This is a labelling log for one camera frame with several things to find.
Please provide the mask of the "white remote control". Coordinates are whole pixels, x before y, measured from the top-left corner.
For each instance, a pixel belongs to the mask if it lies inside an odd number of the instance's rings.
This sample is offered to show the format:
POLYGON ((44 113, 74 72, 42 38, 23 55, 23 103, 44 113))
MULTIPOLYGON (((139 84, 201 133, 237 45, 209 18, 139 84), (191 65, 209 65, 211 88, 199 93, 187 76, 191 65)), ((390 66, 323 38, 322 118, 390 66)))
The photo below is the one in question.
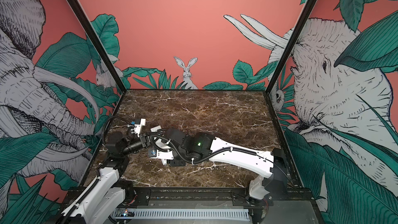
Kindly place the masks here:
MULTIPOLYGON (((158 125, 158 126, 156 126, 156 127, 151 128, 150 131, 151 131, 151 132, 158 132, 158 131, 161 130, 161 129, 162 129, 161 126, 158 125)), ((161 140, 160 140, 159 138, 155 138, 154 140, 155 140, 155 143, 156 143, 160 148, 165 149, 166 146, 165 146, 164 144, 161 143, 161 140)), ((162 154, 162 152, 159 151, 159 150, 157 150, 156 158, 157 158, 157 159, 160 159, 161 162, 162 162, 162 164, 163 164, 164 166, 167 166, 167 160, 164 159, 164 158, 161 158, 161 157, 160 157, 161 154, 162 154)))

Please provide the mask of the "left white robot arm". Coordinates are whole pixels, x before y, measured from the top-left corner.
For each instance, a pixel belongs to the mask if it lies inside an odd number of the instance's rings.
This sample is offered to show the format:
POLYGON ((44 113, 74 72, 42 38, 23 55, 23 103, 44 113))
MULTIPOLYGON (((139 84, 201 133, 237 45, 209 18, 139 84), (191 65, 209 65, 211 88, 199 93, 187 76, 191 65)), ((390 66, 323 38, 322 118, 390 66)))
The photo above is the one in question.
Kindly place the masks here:
POLYGON ((129 155, 151 145, 149 134, 136 134, 132 138, 115 132, 109 137, 106 147, 109 154, 96 170, 95 179, 66 207, 56 224, 103 224, 116 208, 132 205, 138 193, 132 182, 120 177, 129 164, 129 155))

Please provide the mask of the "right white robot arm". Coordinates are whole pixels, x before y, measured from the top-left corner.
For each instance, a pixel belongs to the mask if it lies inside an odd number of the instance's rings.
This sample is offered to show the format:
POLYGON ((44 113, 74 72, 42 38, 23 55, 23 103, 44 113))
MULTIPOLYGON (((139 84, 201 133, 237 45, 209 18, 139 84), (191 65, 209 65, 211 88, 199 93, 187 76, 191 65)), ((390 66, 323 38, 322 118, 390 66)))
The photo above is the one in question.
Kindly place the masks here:
POLYGON ((170 162, 181 161, 183 165, 219 162, 256 173, 257 177, 248 188, 252 199, 271 199, 287 193, 289 177, 286 156, 280 148, 254 150, 231 144, 209 133, 198 132, 190 136, 174 128, 156 135, 153 140, 157 151, 165 154, 170 162))

